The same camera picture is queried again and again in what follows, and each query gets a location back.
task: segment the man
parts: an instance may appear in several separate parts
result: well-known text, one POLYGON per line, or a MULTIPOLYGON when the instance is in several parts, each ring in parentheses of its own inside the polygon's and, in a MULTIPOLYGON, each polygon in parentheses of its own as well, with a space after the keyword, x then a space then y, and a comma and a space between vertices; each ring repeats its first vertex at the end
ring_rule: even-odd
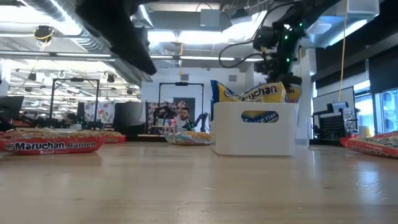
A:
POLYGON ((178 115, 174 119, 177 125, 177 132, 188 131, 187 128, 183 128, 187 124, 187 121, 189 121, 190 119, 188 108, 182 108, 180 115, 178 115))

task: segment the wooden table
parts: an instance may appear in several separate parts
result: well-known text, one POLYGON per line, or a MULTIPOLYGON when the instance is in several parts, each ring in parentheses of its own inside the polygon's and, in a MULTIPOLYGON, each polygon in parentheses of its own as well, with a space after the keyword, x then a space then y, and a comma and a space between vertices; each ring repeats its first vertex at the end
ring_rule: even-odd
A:
POLYGON ((134 142, 0 160, 0 223, 394 223, 398 161, 337 147, 219 157, 134 142))

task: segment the metal frame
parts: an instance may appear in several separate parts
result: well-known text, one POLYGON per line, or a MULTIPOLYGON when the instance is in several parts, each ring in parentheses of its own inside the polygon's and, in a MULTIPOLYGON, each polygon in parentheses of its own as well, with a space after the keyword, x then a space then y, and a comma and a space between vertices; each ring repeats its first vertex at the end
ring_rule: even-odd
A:
POLYGON ((95 114, 94 114, 94 122, 97 120, 97 109, 98 109, 98 97, 100 95, 100 80, 99 79, 89 79, 89 78, 53 78, 52 80, 52 89, 51 89, 51 100, 50 100, 50 119, 52 119, 52 109, 54 103, 54 93, 56 90, 55 82, 57 81, 71 81, 71 82, 83 82, 83 81, 94 81, 97 82, 97 91, 95 96, 95 114))
POLYGON ((203 101, 204 99, 204 94, 205 94, 205 84, 203 83, 181 83, 181 82, 175 82, 175 83, 159 83, 159 97, 158 97, 158 106, 160 105, 160 91, 162 90, 162 85, 175 85, 175 86, 189 86, 189 85, 200 85, 201 86, 201 114, 203 113, 203 101))

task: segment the glass window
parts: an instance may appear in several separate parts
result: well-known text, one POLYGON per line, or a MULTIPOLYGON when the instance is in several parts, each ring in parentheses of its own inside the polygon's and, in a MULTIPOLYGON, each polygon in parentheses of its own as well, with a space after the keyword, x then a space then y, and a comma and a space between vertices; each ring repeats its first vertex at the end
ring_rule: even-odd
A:
POLYGON ((384 132, 397 131, 398 129, 398 94, 397 90, 382 93, 383 125, 384 132))
POLYGON ((355 98, 355 108, 361 110, 358 117, 358 127, 369 127, 371 135, 374 135, 373 100, 370 94, 355 98))

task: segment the white plastic bin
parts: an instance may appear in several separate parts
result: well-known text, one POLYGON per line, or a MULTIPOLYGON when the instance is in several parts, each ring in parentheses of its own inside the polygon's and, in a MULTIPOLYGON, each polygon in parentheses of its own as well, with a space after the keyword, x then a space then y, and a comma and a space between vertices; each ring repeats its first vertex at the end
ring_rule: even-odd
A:
POLYGON ((215 153, 224 156, 293 156, 297 126, 295 103, 222 102, 215 104, 215 153), (244 111, 275 111, 276 123, 245 123, 244 111))

